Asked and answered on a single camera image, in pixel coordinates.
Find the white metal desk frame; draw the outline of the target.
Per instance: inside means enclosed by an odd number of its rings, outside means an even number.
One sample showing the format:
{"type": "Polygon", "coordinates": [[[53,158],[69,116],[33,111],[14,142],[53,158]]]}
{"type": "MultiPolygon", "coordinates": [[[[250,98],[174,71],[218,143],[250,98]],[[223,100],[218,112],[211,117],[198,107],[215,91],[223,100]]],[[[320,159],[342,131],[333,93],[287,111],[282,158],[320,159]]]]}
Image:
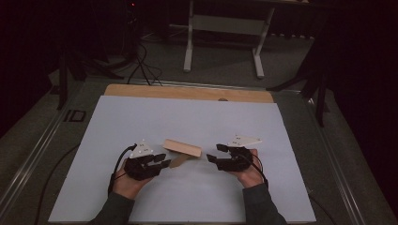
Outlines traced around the white metal desk frame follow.
{"type": "Polygon", "coordinates": [[[271,6],[270,2],[268,2],[264,19],[246,19],[220,15],[197,14],[194,8],[195,3],[198,1],[199,0],[189,0],[188,38],[183,71],[191,72],[193,32],[208,31],[258,37],[257,45],[252,48],[252,57],[257,78],[264,79],[265,72],[262,65],[261,52],[277,7],[271,6]]]}

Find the person's left hand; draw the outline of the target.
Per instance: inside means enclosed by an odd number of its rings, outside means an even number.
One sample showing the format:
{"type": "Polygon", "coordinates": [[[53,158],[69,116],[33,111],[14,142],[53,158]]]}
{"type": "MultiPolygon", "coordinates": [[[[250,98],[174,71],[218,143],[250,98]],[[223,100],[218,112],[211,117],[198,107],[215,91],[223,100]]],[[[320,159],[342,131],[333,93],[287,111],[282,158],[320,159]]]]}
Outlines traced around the person's left hand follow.
{"type": "Polygon", "coordinates": [[[126,174],[124,167],[125,163],[122,164],[115,174],[113,192],[127,199],[134,200],[140,190],[151,181],[151,178],[137,181],[126,174]]]}

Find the black tripod stand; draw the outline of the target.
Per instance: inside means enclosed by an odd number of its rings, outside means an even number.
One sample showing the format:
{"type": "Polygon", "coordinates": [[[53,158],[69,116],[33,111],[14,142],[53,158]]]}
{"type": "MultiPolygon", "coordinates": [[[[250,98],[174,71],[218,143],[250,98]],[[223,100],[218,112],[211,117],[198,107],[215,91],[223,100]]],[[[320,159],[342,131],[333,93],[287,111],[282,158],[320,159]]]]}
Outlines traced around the black tripod stand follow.
{"type": "Polygon", "coordinates": [[[68,75],[71,74],[77,81],[83,81],[86,78],[84,64],[100,72],[105,77],[122,80],[122,77],[114,74],[82,52],[78,52],[69,47],[63,47],[59,55],[59,84],[57,85],[59,96],[58,110],[61,110],[66,105],[69,97],[68,75]]]}
{"type": "Polygon", "coordinates": [[[292,79],[268,89],[268,91],[278,92],[293,84],[305,81],[299,93],[306,99],[310,99],[314,94],[317,94],[315,98],[315,119],[320,127],[324,126],[323,111],[326,106],[325,96],[328,80],[327,67],[325,66],[326,58],[324,57],[324,53],[328,50],[325,49],[324,44],[325,40],[322,36],[315,37],[296,75],[292,79]]]}

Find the wooden table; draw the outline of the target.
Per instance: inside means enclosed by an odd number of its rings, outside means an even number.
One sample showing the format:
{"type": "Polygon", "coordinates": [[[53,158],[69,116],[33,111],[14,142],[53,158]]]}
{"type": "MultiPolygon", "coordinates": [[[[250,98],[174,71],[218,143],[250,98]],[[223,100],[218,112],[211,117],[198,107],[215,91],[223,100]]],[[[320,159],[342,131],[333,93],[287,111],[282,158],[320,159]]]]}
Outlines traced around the wooden table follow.
{"type": "Polygon", "coordinates": [[[178,98],[235,102],[273,103],[267,91],[232,90],[204,87],[149,86],[134,84],[109,84],[105,96],[139,98],[178,98]]]}

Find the person's right hand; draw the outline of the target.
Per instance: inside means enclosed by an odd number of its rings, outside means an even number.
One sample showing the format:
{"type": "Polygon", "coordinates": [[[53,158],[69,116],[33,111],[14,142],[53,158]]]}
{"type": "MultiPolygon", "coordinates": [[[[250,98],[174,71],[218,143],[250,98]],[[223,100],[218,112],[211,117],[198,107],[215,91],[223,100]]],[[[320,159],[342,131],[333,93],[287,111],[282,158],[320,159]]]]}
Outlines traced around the person's right hand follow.
{"type": "Polygon", "coordinates": [[[245,188],[255,187],[263,184],[265,181],[258,159],[258,151],[256,149],[251,149],[250,152],[253,155],[253,165],[243,172],[233,172],[233,175],[245,188]]]}

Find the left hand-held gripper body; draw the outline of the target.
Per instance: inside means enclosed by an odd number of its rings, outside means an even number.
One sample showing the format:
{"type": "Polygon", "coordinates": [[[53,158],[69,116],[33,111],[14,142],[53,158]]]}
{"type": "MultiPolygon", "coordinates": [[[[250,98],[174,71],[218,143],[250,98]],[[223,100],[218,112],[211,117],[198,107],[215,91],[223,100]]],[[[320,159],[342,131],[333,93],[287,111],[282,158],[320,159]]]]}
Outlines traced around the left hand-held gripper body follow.
{"type": "Polygon", "coordinates": [[[129,146],[130,155],[125,163],[126,174],[137,181],[155,177],[160,174],[160,162],[154,162],[154,150],[145,140],[129,146]]]}

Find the metal floor rail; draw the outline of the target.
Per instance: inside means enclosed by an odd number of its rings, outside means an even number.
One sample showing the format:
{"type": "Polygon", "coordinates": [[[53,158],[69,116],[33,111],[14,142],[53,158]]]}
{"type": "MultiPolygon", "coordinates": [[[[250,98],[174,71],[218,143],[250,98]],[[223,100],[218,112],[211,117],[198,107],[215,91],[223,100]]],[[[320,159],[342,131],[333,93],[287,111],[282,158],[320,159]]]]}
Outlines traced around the metal floor rail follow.
{"type": "Polygon", "coordinates": [[[18,198],[23,187],[30,178],[33,170],[37,167],[38,161],[45,153],[47,146],[52,140],[55,132],[57,131],[60,123],[63,121],[67,112],[68,110],[66,108],[56,112],[50,124],[46,127],[46,129],[43,131],[42,135],[38,139],[38,142],[30,151],[27,159],[21,164],[21,167],[15,173],[5,192],[1,195],[0,218],[4,218],[6,216],[6,214],[18,198]]]}
{"type": "Polygon", "coordinates": [[[358,203],[353,195],[353,191],[349,186],[347,179],[344,176],[342,167],[337,160],[337,157],[334,153],[334,149],[332,148],[327,133],[322,127],[318,125],[318,122],[314,115],[314,110],[315,110],[314,101],[310,98],[309,100],[306,100],[305,103],[309,113],[312,115],[312,119],[313,122],[315,123],[316,130],[325,147],[331,173],[333,174],[333,178],[335,180],[337,188],[339,189],[340,195],[344,202],[344,207],[346,209],[347,214],[349,215],[352,225],[367,225],[359,209],[358,203]]]}

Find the wooden photo frame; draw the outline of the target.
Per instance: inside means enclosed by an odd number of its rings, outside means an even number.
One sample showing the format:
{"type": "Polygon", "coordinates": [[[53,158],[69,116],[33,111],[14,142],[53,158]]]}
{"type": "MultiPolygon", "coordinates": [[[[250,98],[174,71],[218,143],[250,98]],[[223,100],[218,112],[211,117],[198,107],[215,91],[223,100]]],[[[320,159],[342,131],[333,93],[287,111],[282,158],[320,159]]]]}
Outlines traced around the wooden photo frame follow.
{"type": "Polygon", "coordinates": [[[178,153],[178,156],[171,160],[169,167],[181,166],[189,158],[199,158],[202,155],[202,148],[196,145],[166,139],[163,147],[169,151],[178,153]]]}

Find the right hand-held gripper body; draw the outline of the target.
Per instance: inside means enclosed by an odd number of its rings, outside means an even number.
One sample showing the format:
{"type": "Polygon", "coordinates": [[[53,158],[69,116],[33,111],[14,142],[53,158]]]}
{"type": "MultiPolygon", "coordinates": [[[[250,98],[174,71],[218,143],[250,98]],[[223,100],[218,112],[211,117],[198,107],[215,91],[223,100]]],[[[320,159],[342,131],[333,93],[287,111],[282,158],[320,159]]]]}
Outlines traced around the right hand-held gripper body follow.
{"type": "Polygon", "coordinates": [[[218,159],[218,170],[225,172],[243,172],[253,165],[253,155],[247,148],[248,145],[260,143],[260,138],[236,135],[228,142],[228,154],[230,158],[218,159]]]}

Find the white table mat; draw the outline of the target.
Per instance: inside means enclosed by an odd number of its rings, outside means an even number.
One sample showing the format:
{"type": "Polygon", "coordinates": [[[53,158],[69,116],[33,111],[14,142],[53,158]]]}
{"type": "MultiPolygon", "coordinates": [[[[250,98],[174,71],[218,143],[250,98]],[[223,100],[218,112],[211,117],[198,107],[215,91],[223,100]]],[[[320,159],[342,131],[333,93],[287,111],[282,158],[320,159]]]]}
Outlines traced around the white table mat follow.
{"type": "Polygon", "coordinates": [[[157,153],[165,140],[201,147],[202,156],[164,169],[136,198],[132,223],[242,223],[241,185],[208,162],[225,156],[219,143],[237,135],[258,139],[269,191],[290,223],[315,220],[286,128],[275,103],[103,96],[60,190],[51,222],[91,220],[107,199],[120,154],[146,141],[157,153]]]}

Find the black floor socket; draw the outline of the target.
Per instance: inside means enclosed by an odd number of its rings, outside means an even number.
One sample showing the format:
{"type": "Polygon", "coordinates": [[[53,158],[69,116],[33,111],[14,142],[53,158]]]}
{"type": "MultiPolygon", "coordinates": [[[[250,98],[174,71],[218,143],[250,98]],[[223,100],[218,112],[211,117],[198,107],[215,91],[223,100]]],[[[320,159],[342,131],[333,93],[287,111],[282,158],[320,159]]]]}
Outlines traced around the black floor socket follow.
{"type": "Polygon", "coordinates": [[[83,122],[86,117],[86,111],[68,110],[64,117],[64,122],[83,122]]]}

